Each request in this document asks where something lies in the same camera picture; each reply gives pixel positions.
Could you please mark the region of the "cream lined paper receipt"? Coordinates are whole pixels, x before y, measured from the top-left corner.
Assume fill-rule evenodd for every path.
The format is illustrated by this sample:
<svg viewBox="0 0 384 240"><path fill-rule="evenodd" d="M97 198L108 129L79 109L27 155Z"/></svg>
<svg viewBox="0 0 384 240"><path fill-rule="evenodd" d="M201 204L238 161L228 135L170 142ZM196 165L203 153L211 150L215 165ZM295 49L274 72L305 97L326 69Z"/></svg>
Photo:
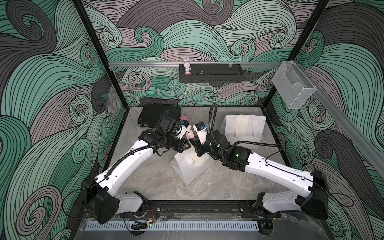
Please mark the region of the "cream lined paper receipt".
<svg viewBox="0 0 384 240"><path fill-rule="evenodd" d="M249 117L248 115L238 115L236 120L236 137L242 137L247 135Z"/></svg>

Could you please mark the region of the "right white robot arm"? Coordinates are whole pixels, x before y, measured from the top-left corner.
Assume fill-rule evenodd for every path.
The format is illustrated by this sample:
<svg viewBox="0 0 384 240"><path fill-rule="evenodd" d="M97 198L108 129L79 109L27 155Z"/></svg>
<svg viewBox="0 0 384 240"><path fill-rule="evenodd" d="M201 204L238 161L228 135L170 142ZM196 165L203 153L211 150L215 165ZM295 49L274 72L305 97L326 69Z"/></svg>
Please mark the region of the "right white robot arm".
<svg viewBox="0 0 384 240"><path fill-rule="evenodd" d="M208 154L231 170L261 176L288 188L281 193L260 194L257 208L268 213L301 211L312 218L328 219L329 188L322 171L307 172L293 169L241 146L235 146L226 152L210 142L201 144L200 140L193 139L190 143L198 156Z"/></svg>

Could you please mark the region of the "pink stapler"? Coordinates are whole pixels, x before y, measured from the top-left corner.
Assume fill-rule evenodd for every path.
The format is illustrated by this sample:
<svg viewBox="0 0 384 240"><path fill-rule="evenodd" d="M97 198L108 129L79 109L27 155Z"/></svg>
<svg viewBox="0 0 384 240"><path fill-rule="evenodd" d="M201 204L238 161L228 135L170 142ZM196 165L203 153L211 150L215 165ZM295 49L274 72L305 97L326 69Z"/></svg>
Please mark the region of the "pink stapler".
<svg viewBox="0 0 384 240"><path fill-rule="evenodd" d="M194 138L195 138L194 132L193 132L192 130L188 130L188 131L186 132L186 138L187 138L188 140L190 140L190 139L194 139Z"/></svg>

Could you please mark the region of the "white non-woven bag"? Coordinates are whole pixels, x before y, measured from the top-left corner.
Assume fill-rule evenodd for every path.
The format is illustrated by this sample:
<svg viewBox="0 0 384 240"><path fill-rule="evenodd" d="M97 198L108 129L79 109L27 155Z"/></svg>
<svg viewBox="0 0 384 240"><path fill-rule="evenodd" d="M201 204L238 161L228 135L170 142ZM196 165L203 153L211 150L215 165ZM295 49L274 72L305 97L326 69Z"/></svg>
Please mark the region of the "white non-woven bag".
<svg viewBox="0 0 384 240"><path fill-rule="evenodd" d="M230 143L237 141L259 142L262 138L266 117L254 115L227 115L220 126L221 133Z"/></svg>
<svg viewBox="0 0 384 240"><path fill-rule="evenodd" d="M177 153L170 163L186 186L205 172L215 162L212 157L209 157L202 166L198 167L190 156L190 150L192 149L194 148L191 147L183 153Z"/></svg>

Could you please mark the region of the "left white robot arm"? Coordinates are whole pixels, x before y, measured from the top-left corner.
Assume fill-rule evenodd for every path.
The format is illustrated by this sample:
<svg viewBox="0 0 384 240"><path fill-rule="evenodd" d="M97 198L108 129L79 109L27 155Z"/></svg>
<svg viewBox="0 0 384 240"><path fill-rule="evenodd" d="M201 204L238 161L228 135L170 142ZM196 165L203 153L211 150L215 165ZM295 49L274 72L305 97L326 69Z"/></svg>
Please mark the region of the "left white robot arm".
<svg viewBox="0 0 384 240"><path fill-rule="evenodd" d="M122 159L96 177L82 181L80 197L85 210L101 225L119 214L144 216L148 199L139 192L119 195L118 190L141 163L161 148L183 153L191 148L191 144L183 137L144 131Z"/></svg>

